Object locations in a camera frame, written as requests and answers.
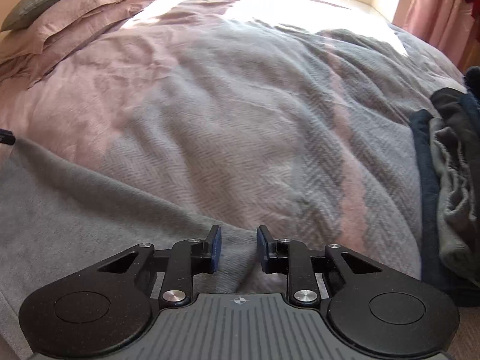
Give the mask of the upper pink pillow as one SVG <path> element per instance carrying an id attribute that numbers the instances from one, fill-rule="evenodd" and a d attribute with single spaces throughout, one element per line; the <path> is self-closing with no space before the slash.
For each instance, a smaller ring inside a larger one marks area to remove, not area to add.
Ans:
<path id="1" fill-rule="evenodd" d="M 103 6 L 124 0 L 60 0 L 29 27 L 10 31 L 1 39 L 1 63 L 22 55 L 41 54 L 46 40 Z"/>

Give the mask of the pink pillow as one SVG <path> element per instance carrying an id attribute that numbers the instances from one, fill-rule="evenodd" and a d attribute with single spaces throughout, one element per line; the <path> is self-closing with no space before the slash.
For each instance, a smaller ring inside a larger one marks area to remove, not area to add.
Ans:
<path id="1" fill-rule="evenodd" d="M 10 31 L 1 39 L 1 63 L 22 55 L 41 54 L 46 40 L 103 6 L 124 0 L 60 0 L 29 27 Z"/>
<path id="2" fill-rule="evenodd" d="M 1 81 L 24 78 L 32 86 L 56 65 L 124 20 L 133 18 L 155 0 L 124 0 L 103 6 L 49 37 L 39 55 L 22 55 L 1 63 Z"/>

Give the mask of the navy folded garment bottom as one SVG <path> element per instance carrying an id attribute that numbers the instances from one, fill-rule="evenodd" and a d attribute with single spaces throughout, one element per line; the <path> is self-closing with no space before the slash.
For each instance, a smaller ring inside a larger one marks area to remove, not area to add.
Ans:
<path id="1" fill-rule="evenodd" d="M 431 156 L 428 132 L 431 119 L 431 113 L 424 109 L 414 112 L 409 118 L 421 185 L 421 280 L 445 292 L 457 306 L 465 306 L 465 284 L 439 258 L 436 219 L 439 179 L 434 172 Z"/>

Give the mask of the grey folded garment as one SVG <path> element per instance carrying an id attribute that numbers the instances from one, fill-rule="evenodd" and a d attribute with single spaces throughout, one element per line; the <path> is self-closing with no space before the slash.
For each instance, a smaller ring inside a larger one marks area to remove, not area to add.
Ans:
<path id="1" fill-rule="evenodd" d="M 430 152 L 439 178 L 439 258 L 468 280 L 479 273 L 479 239 L 470 170 L 456 133 L 440 118 L 429 122 Z"/>

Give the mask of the dark blue folded jeans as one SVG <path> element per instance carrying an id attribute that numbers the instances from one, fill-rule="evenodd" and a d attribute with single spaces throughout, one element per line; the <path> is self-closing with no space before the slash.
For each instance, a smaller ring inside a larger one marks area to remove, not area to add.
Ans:
<path id="1" fill-rule="evenodd" d="M 441 88 L 431 95 L 430 101 L 458 136 L 472 179 L 479 183 L 479 66 L 467 69 L 464 84 L 466 93 Z"/>

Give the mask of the pink and grey duvet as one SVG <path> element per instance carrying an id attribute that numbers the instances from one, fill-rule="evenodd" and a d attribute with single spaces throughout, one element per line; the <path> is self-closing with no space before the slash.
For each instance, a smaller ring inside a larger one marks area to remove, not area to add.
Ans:
<path id="1" fill-rule="evenodd" d="M 180 175 L 220 167 L 275 194 L 278 236 L 419 276 L 408 120 L 445 86 L 461 88 L 446 55 L 363 10 L 155 0 L 34 85 L 1 81 L 1 126 L 94 171 L 107 155 Z"/>

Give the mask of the grey knit skirt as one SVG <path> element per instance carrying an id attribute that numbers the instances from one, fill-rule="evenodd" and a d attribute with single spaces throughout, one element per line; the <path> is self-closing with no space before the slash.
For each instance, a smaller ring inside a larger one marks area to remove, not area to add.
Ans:
<path id="1" fill-rule="evenodd" d="M 26 359 L 24 299 L 52 281 L 135 244 L 168 248 L 222 228 L 216 275 L 205 292 L 278 291 L 278 275 L 256 265 L 255 229 L 279 224 L 275 194 L 234 184 L 216 166 L 207 174 L 171 172 L 164 160 L 109 154 L 98 171 L 25 138 L 1 148 L 1 357 Z"/>

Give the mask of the lower pink pillow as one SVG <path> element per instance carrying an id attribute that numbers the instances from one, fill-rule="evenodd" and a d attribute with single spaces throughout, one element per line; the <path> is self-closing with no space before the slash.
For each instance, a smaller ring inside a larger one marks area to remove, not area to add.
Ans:
<path id="1" fill-rule="evenodd" d="M 133 18 L 155 0 L 124 0 L 103 6 L 49 37 L 39 55 L 22 55 L 1 63 L 1 81 L 24 78 L 32 86 L 56 65 L 124 20 Z"/>

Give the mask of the right pink curtain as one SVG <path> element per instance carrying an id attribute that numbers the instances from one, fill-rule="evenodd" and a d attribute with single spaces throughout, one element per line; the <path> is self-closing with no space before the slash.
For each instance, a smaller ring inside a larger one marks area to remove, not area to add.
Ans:
<path id="1" fill-rule="evenodd" d="M 392 23 L 440 50 L 461 70 L 479 58 L 479 0 L 399 0 Z"/>

